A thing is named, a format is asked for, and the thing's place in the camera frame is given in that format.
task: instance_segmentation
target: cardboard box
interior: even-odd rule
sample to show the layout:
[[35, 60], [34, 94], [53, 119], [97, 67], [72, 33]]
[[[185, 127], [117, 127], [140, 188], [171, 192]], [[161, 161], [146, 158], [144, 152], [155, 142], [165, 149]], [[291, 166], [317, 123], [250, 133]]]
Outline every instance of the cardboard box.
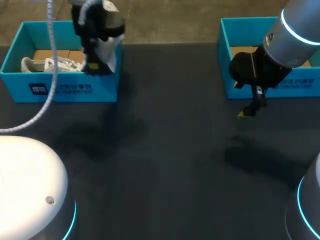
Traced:
[[84, 54], [81, 50], [71, 50], [69, 52], [68, 58], [76, 63], [82, 64], [84, 61]]
[[[222, 18], [218, 36], [218, 60], [227, 97], [251, 99], [249, 85], [234, 88], [235, 80], [229, 74], [229, 64], [237, 52], [253, 52], [260, 46], [277, 17]], [[318, 50], [302, 67], [291, 73], [277, 86], [266, 92], [268, 98], [320, 97], [320, 51]]]
[[[69, 57], [69, 50], [58, 50], [58, 56], [67, 59]], [[35, 50], [33, 60], [44, 61], [48, 58], [52, 58], [54, 53], [52, 50]]]
[[[55, 21], [58, 55], [82, 63], [81, 41], [72, 21]], [[51, 87], [52, 72], [21, 72], [23, 57], [45, 60], [53, 54], [46, 21], [23, 22], [5, 57], [0, 76], [16, 103], [43, 103]], [[83, 72], [59, 72], [55, 102], [115, 102], [118, 98], [122, 46], [116, 50], [116, 71], [108, 76]]]

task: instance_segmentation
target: blue led light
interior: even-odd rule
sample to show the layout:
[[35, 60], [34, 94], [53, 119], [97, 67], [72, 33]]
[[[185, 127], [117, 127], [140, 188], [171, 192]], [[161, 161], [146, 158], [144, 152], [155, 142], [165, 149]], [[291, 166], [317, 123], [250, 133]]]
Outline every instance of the blue led light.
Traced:
[[301, 183], [302, 183], [302, 180], [303, 180], [303, 179], [304, 179], [304, 177], [301, 179], [301, 182], [300, 182], [299, 187], [298, 187], [298, 193], [297, 193], [298, 207], [299, 207], [301, 216], [302, 216], [305, 224], [308, 226], [308, 228], [311, 230], [311, 232], [312, 232], [318, 239], [320, 239], [320, 236], [316, 233], [316, 231], [315, 231], [315, 230], [310, 226], [310, 224], [308, 223], [307, 219], [305, 218], [304, 213], [302, 212], [301, 206], [300, 206], [300, 199], [299, 199], [299, 196], [300, 196], [300, 186], [301, 186]]
[[285, 28], [289, 31], [289, 33], [291, 33], [296, 39], [300, 40], [301, 42], [304, 42], [305, 44], [310, 44], [310, 45], [315, 45], [315, 46], [320, 46], [320, 42], [314, 42], [314, 41], [309, 41], [307, 39], [304, 39], [303, 37], [299, 36], [298, 34], [296, 34], [287, 24], [285, 17], [284, 17], [284, 9], [282, 10], [281, 13], [281, 20], [283, 22], [283, 25], [285, 26]]
[[74, 214], [73, 214], [73, 219], [72, 219], [72, 222], [71, 222], [71, 225], [70, 225], [70, 227], [69, 227], [68, 232], [66, 233], [66, 235], [64, 236], [64, 238], [63, 238], [62, 240], [66, 240], [67, 237], [69, 236], [69, 234], [70, 234], [70, 232], [71, 232], [71, 229], [72, 229], [72, 227], [73, 227], [74, 224], [75, 224], [76, 212], [77, 212], [77, 205], [76, 205], [76, 201], [74, 201]]

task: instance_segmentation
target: black table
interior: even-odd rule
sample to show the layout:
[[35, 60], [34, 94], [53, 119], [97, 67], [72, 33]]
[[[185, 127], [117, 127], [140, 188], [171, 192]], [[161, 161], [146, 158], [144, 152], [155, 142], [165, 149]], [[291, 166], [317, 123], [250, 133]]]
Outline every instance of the black table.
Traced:
[[[226, 99], [212, 44], [125, 45], [117, 104], [54, 104], [18, 135], [62, 158], [81, 240], [283, 240], [320, 152], [320, 100]], [[1, 48], [1, 59], [8, 49]], [[31, 118], [0, 83], [0, 126]]]

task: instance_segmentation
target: white sensor cover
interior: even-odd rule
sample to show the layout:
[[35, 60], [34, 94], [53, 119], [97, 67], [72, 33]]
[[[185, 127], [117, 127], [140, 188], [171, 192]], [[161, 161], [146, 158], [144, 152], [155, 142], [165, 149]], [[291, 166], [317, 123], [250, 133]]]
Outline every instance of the white sensor cover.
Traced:
[[67, 188], [66, 168], [50, 147], [31, 138], [0, 136], [1, 240], [38, 234], [60, 210]]

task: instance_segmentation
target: white sneaker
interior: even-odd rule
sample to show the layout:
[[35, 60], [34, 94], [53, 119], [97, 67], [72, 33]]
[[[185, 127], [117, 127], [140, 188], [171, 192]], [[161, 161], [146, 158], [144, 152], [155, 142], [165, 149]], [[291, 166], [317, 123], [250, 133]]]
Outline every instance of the white sneaker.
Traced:
[[38, 73], [45, 71], [45, 61], [35, 61], [28, 57], [21, 60], [22, 73]]
[[[55, 67], [53, 57], [46, 58], [44, 61], [32, 60], [24, 57], [21, 60], [22, 73], [39, 73], [39, 72], [53, 72]], [[82, 64], [72, 61], [67, 58], [58, 56], [58, 71], [59, 72], [81, 72]]]
[[[53, 72], [55, 68], [55, 61], [53, 57], [46, 58], [44, 63], [45, 72]], [[68, 58], [58, 56], [58, 71], [59, 72], [81, 72], [82, 64], [72, 61]]]

